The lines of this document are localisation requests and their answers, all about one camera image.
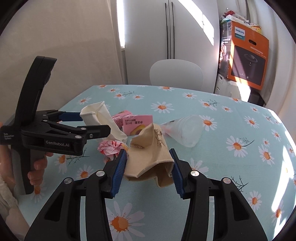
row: daisy flower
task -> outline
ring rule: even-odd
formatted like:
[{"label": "daisy flower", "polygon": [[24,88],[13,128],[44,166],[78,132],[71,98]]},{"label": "daisy flower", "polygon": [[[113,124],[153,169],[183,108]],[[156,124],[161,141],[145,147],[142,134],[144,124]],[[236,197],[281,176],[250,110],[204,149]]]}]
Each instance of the daisy flower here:
[{"label": "daisy flower", "polygon": [[279,135],[279,133],[277,133],[276,130],[271,129],[271,133],[274,135],[274,137],[275,137],[278,141],[281,141],[281,136]]},{"label": "daisy flower", "polygon": [[91,168],[91,166],[87,167],[87,165],[84,165],[83,169],[79,168],[77,171],[77,179],[87,178],[93,173],[93,171],[94,170]]},{"label": "daisy flower", "polygon": [[44,186],[45,182],[42,182],[40,185],[34,186],[34,192],[31,194],[31,200],[34,199],[34,202],[40,202],[44,197],[44,191],[47,187]]},{"label": "daisy flower", "polygon": [[133,99],[135,99],[135,100],[141,100],[141,99],[143,99],[143,98],[144,98],[143,95],[134,95],[134,96],[133,96]]},{"label": "daisy flower", "polygon": [[210,108],[211,110],[217,110],[215,107],[209,104],[207,101],[199,100],[199,102],[202,104],[204,108]]},{"label": "daisy flower", "polygon": [[290,145],[288,146],[288,152],[292,157],[295,157],[295,152],[294,152],[292,146],[290,146]]},{"label": "daisy flower", "polygon": [[158,113],[169,113],[170,110],[174,110],[172,107],[172,104],[167,104],[166,102],[162,102],[162,104],[157,102],[157,104],[152,103],[151,105],[151,109],[155,109],[154,111],[158,111]]},{"label": "daisy flower", "polygon": [[274,158],[271,156],[271,153],[268,152],[268,149],[265,148],[263,145],[258,146],[259,153],[261,154],[260,157],[262,158],[262,161],[266,161],[268,165],[271,166],[271,164],[274,164]]},{"label": "daisy flower", "polygon": [[265,146],[269,147],[270,143],[267,139],[263,138],[262,141]]},{"label": "daisy flower", "polygon": [[122,93],[116,93],[116,94],[114,95],[114,98],[118,98],[119,100],[120,100],[120,99],[125,99],[125,97],[122,95]]},{"label": "daisy flower", "polygon": [[78,104],[88,103],[91,100],[91,97],[87,97],[78,101]]},{"label": "daisy flower", "polygon": [[107,92],[109,93],[115,93],[116,91],[119,91],[119,88],[113,88],[113,89],[107,90]]},{"label": "daisy flower", "polygon": [[183,96],[188,99],[196,99],[196,95],[193,93],[183,93]]},{"label": "daisy flower", "polygon": [[251,117],[244,117],[244,120],[248,123],[248,124],[250,124],[252,127],[254,127],[255,129],[257,129],[257,128],[259,128],[258,126],[259,126],[259,124],[257,124],[256,123],[256,121],[254,120],[254,118],[251,118]]},{"label": "daisy flower", "polygon": [[253,106],[250,106],[250,108],[251,108],[252,111],[257,112],[257,113],[260,113],[257,108],[255,108]]},{"label": "daisy flower", "polygon": [[232,98],[232,97],[230,97],[229,99],[233,100],[233,101],[236,102],[236,103],[241,103],[241,102],[242,102],[241,100],[236,99],[236,98]]},{"label": "daisy flower", "polygon": [[256,210],[259,209],[259,206],[261,206],[262,201],[259,200],[261,198],[261,194],[258,194],[258,192],[254,191],[254,192],[250,192],[251,197],[248,197],[248,202],[251,206],[251,208],[253,209],[253,211],[255,212]]},{"label": "daisy flower", "polygon": [[202,161],[198,161],[197,163],[195,163],[195,160],[193,158],[191,158],[190,161],[191,161],[190,166],[192,170],[197,170],[201,173],[205,173],[209,171],[208,167],[200,167],[202,165]]},{"label": "daisy flower", "polygon": [[266,116],[265,114],[263,114],[263,116],[265,117],[266,120],[268,120],[271,124],[273,124],[273,121],[271,120],[271,116]]},{"label": "daisy flower", "polygon": [[242,141],[239,138],[234,139],[233,136],[230,136],[230,139],[227,138],[226,144],[230,145],[226,147],[229,151],[234,150],[235,157],[245,157],[248,154],[245,150],[246,147],[242,145]]},{"label": "daisy flower", "polygon": [[200,115],[199,117],[203,120],[202,126],[205,126],[206,131],[209,131],[210,128],[214,131],[217,128],[217,122],[213,122],[214,118],[211,119],[211,117],[207,115]]},{"label": "daisy flower", "polygon": [[283,200],[281,200],[276,212],[271,216],[271,218],[273,218],[272,222],[271,223],[276,223],[277,219],[279,218],[279,220],[281,221],[281,216],[282,214],[285,212],[283,210]]},{"label": "daisy flower", "polygon": [[227,107],[227,106],[222,106],[222,109],[225,110],[228,113],[231,113],[232,112],[232,110],[229,107]]},{"label": "daisy flower", "polygon": [[67,172],[67,156],[58,155],[57,161],[54,162],[56,166],[59,166],[59,173],[65,174]]},{"label": "daisy flower", "polygon": [[164,90],[164,91],[172,91],[172,90],[175,90],[174,88],[167,87],[167,86],[159,86],[158,89],[159,90]]},{"label": "daisy flower", "polygon": [[123,241],[123,236],[127,239],[127,241],[132,241],[130,233],[137,237],[145,237],[143,233],[140,231],[133,229],[132,227],[138,227],[145,225],[144,223],[135,223],[144,218],[144,212],[137,211],[131,215],[129,215],[132,204],[127,203],[124,207],[122,213],[120,211],[119,205],[116,201],[114,201],[114,209],[116,214],[114,215],[109,208],[107,210],[107,216],[110,226],[110,231],[112,235],[112,239],[115,241],[118,237],[118,241]]}]

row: white chair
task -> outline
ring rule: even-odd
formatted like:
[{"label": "white chair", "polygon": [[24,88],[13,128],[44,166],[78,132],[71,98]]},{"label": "white chair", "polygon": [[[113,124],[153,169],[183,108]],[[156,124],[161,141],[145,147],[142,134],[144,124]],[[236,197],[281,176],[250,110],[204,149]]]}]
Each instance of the white chair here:
[{"label": "white chair", "polygon": [[154,63],[150,69],[152,85],[189,90],[201,90],[202,70],[196,64],[181,59],[165,59]]}]

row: cardboard box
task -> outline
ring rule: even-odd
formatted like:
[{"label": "cardboard box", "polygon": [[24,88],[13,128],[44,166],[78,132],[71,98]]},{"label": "cardboard box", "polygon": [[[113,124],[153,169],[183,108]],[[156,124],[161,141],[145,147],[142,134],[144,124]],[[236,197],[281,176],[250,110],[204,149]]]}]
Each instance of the cardboard box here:
[{"label": "cardboard box", "polygon": [[262,89],[268,60],[269,40],[240,23],[222,25],[219,73],[225,78]]}]

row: clear plastic cup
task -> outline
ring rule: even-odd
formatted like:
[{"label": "clear plastic cup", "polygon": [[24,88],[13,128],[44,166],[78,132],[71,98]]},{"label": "clear plastic cup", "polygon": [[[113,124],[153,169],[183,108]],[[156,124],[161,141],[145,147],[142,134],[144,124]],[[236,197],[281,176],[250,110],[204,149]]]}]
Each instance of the clear plastic cup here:
[{"label": "clear plastic cup", "polygon": [[190,115],[160,125],[163,132],[185,147],[194,147],[202,134],[202,119]]}]

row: tablecloth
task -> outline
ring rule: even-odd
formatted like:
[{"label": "tablecloth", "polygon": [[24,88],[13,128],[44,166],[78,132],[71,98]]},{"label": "tablecloth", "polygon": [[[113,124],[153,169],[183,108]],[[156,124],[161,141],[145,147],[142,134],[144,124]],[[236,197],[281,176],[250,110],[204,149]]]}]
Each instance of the tablecloth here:
[{"label": "tablecloth", "polygon": [[[209,178],[231,178],[257,215],[268,240],[281,230],[296,202],[296,147],[273,111],[215,94],[145,85],[92,86],[61,110],[79,112],[100,101],[105,101],[111,115],[123,110],[152,114],[157,124],[199,115],[204,130],[197,145],[186,148],[166,137],[168,147]],[[83,122],[63,124],[78,126]],[[88,140],[80,157],[55,154],[48,158],[43,183],[35,186],[32,194],[18,198],[29,225],[64,178],[86,178],[103,169],[104,156],[97,150],[98,144],[99,140]],[[174,185],[158,188],[154,180],[123,179],[119,193],[112,200],[106,199],[106,206],[113,240],[179,241],[189,200],[180,199]],[[208,240],[213,238],[213,206],[210,197]],[[86,240],[83,198],[81,240]]]}]

